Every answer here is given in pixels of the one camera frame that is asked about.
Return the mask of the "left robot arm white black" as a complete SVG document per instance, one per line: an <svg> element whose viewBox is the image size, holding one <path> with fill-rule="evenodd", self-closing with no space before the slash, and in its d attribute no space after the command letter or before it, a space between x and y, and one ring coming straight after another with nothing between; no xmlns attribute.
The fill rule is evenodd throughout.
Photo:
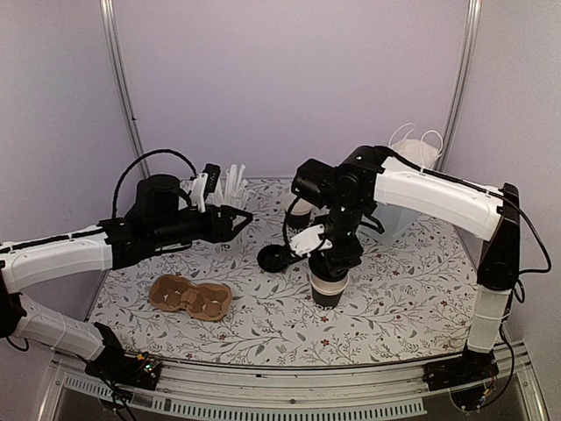
<svg viewBox="0 0 561 421"><path fill-rule="evenodd" d="M133 206L78 232L1 247L1 336L32 339L55 350L93 361L112 381L123 380L130 362L114 332L45 308L23 295L24 289L86 272L128 268L142 260L235 239L252 214L230 205L205 202L215 191L220 167L194 172L189 191L173 175L151 175L137 185Z"/></svg>

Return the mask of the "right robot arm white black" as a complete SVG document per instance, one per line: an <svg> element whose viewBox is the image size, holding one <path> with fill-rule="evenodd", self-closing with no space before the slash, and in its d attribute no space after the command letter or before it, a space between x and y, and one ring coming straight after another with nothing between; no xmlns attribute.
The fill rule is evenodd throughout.
<svg viewBox="0 0 561 421"><path fill-rule="evenodd" d="M285 238L293 259L309 258L317 278L337 282L357 266L363 253L356 231L378 204L420 212L455 225L484 242L477 270L477 295L465 347L453 364L460 382L486 370L508 299L524 270L520 268L520 223L529 218L518 189L498 189L425 169L387 146L360 146L336 167L315 159L296 171L291 191L318 209L324 222Z"/></svg>

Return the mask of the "black paper coffee cup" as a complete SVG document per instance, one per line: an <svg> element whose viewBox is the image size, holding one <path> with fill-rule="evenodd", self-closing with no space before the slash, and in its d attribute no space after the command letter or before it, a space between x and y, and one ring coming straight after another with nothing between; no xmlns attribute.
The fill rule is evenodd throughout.
<svg viewBox="0 0 561 421"><path fill-rule="evenodd" d="M324 309L333 309L339 304L350 278L347 271L339 275L330 275L310 270L309 280L314 303Z"/></svg>

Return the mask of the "black plastic cup lid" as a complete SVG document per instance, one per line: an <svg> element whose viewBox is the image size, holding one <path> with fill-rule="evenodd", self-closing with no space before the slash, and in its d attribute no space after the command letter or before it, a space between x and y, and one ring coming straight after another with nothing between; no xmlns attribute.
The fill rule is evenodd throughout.
<svg viewBox="0 0 561 421"><path fill-rule="evenodd" d="M277 274L288 267L287 255L284 246L264 246L257 255L259 267L270 274Z"/></svg>

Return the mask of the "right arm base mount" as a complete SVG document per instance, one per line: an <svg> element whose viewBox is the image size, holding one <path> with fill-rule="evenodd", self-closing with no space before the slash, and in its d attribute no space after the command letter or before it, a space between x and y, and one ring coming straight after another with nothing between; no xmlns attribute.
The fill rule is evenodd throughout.
<svg viewBox="0 0 561 421"><path fill-rule="evenodd" d="M494 352L476 353L467 348L460 356L423 366L429 391L454 389L452 403L462 411L480 410L494 390L499 369Z"/></svg>

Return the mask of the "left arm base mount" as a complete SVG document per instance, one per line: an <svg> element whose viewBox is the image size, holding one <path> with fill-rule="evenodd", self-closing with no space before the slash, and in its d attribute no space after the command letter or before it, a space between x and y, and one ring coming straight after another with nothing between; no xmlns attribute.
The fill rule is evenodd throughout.
<svg viewBox="0 0 561 421"><path fill-rule="evenodd" d="M148 352L130 356L107 348L95 360L86 361L85 373L109 383L156 390L161 369L161 361Z"/></svg>

